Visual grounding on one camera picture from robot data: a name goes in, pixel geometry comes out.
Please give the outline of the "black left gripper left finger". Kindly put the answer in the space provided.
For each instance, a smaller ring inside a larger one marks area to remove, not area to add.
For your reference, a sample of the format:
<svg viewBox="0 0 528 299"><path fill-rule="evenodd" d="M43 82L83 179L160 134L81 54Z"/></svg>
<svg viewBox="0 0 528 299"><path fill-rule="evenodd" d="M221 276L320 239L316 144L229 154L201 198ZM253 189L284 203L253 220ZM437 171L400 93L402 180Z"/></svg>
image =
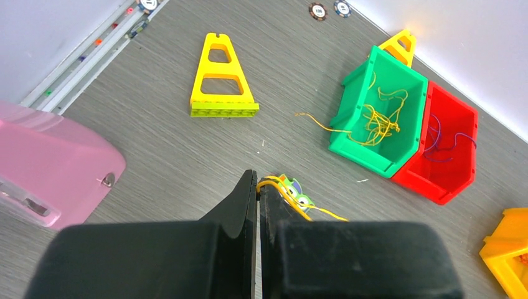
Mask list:
<svg viewBox="0 0 528 299"><path fill-rule="evenodd" d="M26 298L253 298L257 174L196 221L74 225L42 256Z"/></svg>

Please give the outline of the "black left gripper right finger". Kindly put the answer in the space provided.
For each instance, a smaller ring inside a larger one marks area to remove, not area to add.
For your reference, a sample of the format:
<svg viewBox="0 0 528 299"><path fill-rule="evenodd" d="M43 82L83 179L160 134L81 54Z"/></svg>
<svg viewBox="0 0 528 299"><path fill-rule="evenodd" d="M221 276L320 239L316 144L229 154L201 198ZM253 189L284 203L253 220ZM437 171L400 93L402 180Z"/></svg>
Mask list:
<svg viewBox="0 0 528 299"><path fill-rule="evenodd" d="M314 221L276 181L258 185L265 298L463 298L440 236L405 221Z"/></svg>

